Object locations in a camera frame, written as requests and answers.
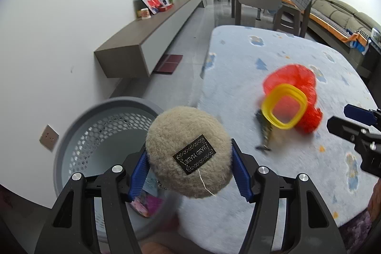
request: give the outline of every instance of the metal screw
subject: metal screw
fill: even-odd
[[[120,166],[120,165],[115,165],[113,168],[112,168],[112,172],[121,172],[123,170],[123,167]]]
[[[375,151],[376,150],[376,143],[373,141],[372,144],[370,145],[370,149],[372,151]]]
[[[299,179],[301,179],[303,182],[308,181],[309,177],[306,174],[300,174]]]
[[[80,178],[82,178],[82,175],[79,172],[76,172],[75,174],[72,175],[72,179],[74,181],[78,181]]]
[[[261,166],[258,168],[258,171],[261,173],[261,174],[268,174],[269,173],[269,169],[265,166]]]

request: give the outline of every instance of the wall socket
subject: wall socket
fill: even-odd
[[[56,145],[56,142],[58,140],[58,137],[59,135],[54,131],[54,129],[51,128],[49,125],[47,125],[40,137],[40,142],[47,149],[49,149],[50,151],[53,151],[54,146]]]

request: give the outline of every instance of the toy fish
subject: toy fish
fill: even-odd
[[[270,136],[271,136],[271,132],[272,132],[272,125],[263,116],[262,111],[260,109],[255,114],[255,117],[261,126],[261,133],[262,133],[262,144],[259,146],[256,146],[255,148],[257,150],[261,150],[261,151],[271,151],[271,149],[267,145],[269,144],[269,141],[270,141]]]

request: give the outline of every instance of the black label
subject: black label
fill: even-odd
[[[181,151],[173,155],[173,158],[178,162],[186,174],[191,174],[216,154],[213,147],[206,140],[204,135],[192,141]]]

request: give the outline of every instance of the plush toy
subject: plush toy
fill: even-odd
[[[216,118],[199,109],[179,106],[160,114],[145,146],[158,181],[184,196],[214,195],[232,178],[231,139]]]

